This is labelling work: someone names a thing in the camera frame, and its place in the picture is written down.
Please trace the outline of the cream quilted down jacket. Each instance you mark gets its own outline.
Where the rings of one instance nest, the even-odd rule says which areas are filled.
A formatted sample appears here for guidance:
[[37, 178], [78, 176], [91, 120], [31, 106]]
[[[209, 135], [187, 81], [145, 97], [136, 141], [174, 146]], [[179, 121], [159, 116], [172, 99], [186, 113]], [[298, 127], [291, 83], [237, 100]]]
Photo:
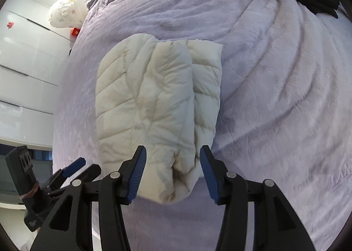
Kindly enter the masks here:
[[134, 34], [101, 60], [95, 88], [98, 156], [118, 170], [138, 146], [147, 150], [138, 195], [163, 205], [190, 195], [203, 172], [220, 111], [222, 45], [160, 41]]

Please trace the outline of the white wardrobe cabinet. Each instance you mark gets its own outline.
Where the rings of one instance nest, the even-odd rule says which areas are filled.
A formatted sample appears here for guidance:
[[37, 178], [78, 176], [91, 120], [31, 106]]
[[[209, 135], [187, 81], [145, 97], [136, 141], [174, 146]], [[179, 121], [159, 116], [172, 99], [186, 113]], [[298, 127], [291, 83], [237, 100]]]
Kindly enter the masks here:
[[1, 140], [51, 148], [59, 85], [73, 39], [33, 0], [1, 9]]

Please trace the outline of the small red box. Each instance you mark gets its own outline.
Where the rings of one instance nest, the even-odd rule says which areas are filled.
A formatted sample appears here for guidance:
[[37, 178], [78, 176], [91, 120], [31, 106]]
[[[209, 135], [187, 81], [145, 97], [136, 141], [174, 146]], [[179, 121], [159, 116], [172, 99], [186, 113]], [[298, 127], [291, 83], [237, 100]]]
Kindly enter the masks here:
[[81, 31], [81, 30], [78, 29], [78, 28], [73, 28], [73, 29], [71, 30], [71, 35], [72, 35], [73, 37], [77, 37], [80, 31]]

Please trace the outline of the white floral plastic bag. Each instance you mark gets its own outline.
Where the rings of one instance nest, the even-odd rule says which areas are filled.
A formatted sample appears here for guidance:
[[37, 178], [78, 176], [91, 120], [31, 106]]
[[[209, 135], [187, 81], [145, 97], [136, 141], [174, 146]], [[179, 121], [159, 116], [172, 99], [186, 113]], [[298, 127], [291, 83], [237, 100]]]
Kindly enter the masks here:
[[83, 0], [57, 0], [49, 9], [49, 22], [55, 28], [80, 29], [87, 14]]

